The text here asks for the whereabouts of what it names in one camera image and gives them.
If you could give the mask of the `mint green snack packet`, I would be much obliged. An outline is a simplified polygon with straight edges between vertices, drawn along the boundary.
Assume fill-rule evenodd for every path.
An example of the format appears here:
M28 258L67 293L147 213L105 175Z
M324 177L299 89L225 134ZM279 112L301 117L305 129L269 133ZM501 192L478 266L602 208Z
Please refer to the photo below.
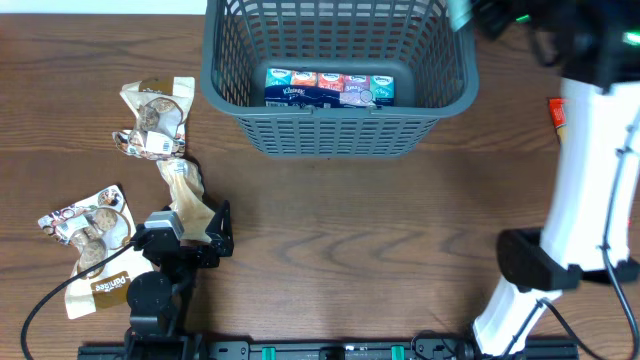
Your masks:
M449 24L453 32L461 30L473 17L471 0L446 0Z

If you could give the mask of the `beige snack bag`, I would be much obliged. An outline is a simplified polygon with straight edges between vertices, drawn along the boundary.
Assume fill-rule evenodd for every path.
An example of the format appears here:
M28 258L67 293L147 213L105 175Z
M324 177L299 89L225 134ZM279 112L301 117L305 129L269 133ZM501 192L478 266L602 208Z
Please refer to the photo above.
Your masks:
M215 212L203 202L204 186L196 164L182 159L157 160L161 177L169 186L172 202L169 207L176 212L184 233L182 240L210 243L205 230Z

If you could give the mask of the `Panibee cookie bag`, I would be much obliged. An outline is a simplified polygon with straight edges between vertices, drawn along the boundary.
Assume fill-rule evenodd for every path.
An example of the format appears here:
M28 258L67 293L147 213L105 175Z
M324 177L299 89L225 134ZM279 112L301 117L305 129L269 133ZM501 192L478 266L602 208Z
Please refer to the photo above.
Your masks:
M65 288L70 319L124 303L132 281L153 269L141 253L125 248L135 224L116 185L41 217L38 225L49 237L79 252L72 274L86 274Z

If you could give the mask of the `San Remo spaghetti packet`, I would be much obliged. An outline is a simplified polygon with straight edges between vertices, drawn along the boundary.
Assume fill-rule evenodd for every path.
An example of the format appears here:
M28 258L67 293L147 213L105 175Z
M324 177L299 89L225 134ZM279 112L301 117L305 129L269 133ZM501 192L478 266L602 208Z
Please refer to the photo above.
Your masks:
M563 144L566 138L566 115L564 105L564 98L556 97L548 99L548 108L551 120L560 144Z

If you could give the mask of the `beige cookie bag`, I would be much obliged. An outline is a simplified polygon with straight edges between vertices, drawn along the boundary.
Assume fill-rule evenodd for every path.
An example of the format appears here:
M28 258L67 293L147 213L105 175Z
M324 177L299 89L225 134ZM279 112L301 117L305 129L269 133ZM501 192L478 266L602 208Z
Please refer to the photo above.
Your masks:
M195 89L194 77L153 77L123 85L120 96L135 122L132 129L112 133L116 147L153 161L183 157Z

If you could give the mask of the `Kleenex tissue multipack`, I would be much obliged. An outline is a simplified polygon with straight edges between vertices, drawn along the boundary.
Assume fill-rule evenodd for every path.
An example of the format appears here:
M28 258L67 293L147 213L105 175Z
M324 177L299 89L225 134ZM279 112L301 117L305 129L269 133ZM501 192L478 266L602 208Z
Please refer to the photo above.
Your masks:
M395 81L383 75L296 71L269 68L267 107L378 108L395 105Z

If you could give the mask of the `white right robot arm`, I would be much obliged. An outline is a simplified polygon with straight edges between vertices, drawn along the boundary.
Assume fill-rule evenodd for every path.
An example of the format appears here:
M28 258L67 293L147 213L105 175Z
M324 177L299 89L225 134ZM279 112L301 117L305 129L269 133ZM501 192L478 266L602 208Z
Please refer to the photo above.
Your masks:
M639 278L628 245L639 180L639 5L635 1L473 1L469 14L495 39L514 23L537 62L561 70L566 119L551 208L539 229L497 240L501 278L474 320L474 355L526 356L545 310L584 281Z

